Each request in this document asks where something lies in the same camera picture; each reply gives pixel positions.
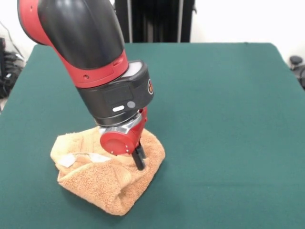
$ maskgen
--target green felt surface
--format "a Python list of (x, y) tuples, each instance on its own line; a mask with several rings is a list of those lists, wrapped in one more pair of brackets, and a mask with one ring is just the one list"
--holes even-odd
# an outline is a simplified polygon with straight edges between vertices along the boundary
[(58, 135), (94, 127), (37, 46), (0, 116), (1, 229), (304, 229), (305, 95), (270, 44), (127, 44), (149, 66), (166, 159), (124, 217), (61, 188)]

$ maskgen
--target cable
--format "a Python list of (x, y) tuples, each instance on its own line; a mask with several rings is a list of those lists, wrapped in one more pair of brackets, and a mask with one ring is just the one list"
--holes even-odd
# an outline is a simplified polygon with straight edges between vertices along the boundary
[(20, 50), (16, 47), (16, 45), (13, 42), (13, 39), (11, 38), (10, 35), (10, 31), (8, 30), (8, 28), (0, 21), (0, 24), (3, 26), (3, 28), (8, 32), (9, 38), (10, 38), (10, 42), (12, 43), (12, 45), (14, 46), (14, 48), (16, 49), (16, 51), (19, 53), (19, 55), (24, 59), (23, 55), (21, 54)]

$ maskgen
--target towel fold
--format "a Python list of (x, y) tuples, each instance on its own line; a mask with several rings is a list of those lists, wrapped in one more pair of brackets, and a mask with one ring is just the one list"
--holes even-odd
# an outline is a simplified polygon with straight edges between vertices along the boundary
[(114, 156), (100, 145), (98, 127), (57, 137), (51, 158), (58, 183), (109, 214), (125, 215), (147, 189), (165, 158), (159, 140), (146, 129), (141, 145), (146, 168), (139, 171), (129, 155)]

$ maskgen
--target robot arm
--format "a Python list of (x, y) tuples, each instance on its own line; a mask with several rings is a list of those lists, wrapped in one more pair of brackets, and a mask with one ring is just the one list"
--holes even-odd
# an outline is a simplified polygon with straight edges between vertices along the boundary
[(127, 60), (110, 1), (18, 0), (18, 15), (27, 36), (58, 54), (100, 127), (101, 146), (131, 154), (144, 169), (140, 137), (153, 86), (146, 64)]

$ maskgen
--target orange towel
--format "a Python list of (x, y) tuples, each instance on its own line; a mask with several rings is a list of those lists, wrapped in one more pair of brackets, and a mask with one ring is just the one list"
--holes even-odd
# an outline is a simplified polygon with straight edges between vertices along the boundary
[(51, 158), (58, 183), (112, 215), (125, 215), (147, 189), (165, 158), (159, 140), (143, 130), (146, 168), (139, 171), (129, 155), (113, 156), (100, 145), (98, 127), (59, 136)]

